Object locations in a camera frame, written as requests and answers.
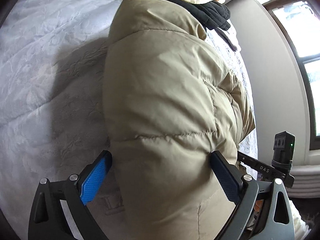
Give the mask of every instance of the small black camera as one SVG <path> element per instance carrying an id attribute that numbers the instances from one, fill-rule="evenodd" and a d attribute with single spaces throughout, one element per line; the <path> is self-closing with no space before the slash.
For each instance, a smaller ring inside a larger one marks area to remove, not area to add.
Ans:
<path id="1" fill-rule="evenodd" d="M 286 131 L 275 135 L 271 165 L 286 174 L 291 170 L 295 136 Z"/>

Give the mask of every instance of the window frame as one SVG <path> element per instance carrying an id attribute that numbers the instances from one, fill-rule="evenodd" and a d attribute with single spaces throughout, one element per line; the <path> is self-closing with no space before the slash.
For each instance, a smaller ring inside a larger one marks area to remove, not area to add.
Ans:
<path id="1" fill-rule="evenodd" d="M 306 57 L 299 57 L 297 49 L 295 45 L 293 44 L 289 34 L 287 33 L 286 29 L 280 22 L 280 20 L 277 18 L 277 16 L 273 13 L 273 9 L 276 8 L 281 8 L 289 3 L 294 3 L 297 1 L 306 1 L 306 0 L 271 0 L 270 2 L 264 4 L 263 6 L 265 9 L 268 11 L 268 13 L 271 15 L 271 17 L 274 19 L 274 21 L 277 23 L 279 26 L 280 30 L 284 34 L 286 40 L 288 41 L 290 48 L 294 54 L 294 57 L 298 63 L 300 73 L 303 79 L 304 87 L 306 90 L 307 94 L 307 100 L 308 100 L 308 109 L 309 109 L 309 117 L 310 117 L 310 145 L 309 145 L 309 150 L 319 150 L 320 149 L 320 136 L 316 135 L 316 113 L 315 113 L 315 106 L 313 102 L 313 95 L 312 95 L 312 90 L 311 90 L 311 85 L 310 81 L 308 78 L 307 71 L 304 67 L 304 64 L 313 62 L 316 60 L 320 60 L 320 53 L 316 55 L 311 55 L 311 56 L 306 56 Z M 316 14 L 316 16 L 320 19 L 319 14 L 317 13 L 316 10 L 313 10 Z"/>

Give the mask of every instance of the blue grip pad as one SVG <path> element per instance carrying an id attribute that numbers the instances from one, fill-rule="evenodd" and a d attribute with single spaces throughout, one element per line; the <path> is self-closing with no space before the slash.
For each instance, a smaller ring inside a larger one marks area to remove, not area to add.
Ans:
<path id="1" fill-rule="evenodd" d="M 92 201 L 98 192 L 110 167 L 106 165 L 106 158 L 102 158 L 85 179 L 81 188 L 80 198 L 84 205 Z"/>
<path id="2" fill-rule="evenodd" d="M 239 198 L 239 184 L 234 180 L 230 171 L 226 167 L 229 163 L 223 163 L 217 154 L 212 153 L 210 158 L 211 169 L 216 175 L 224 193 L 229 201 L 238 204 Z"/>

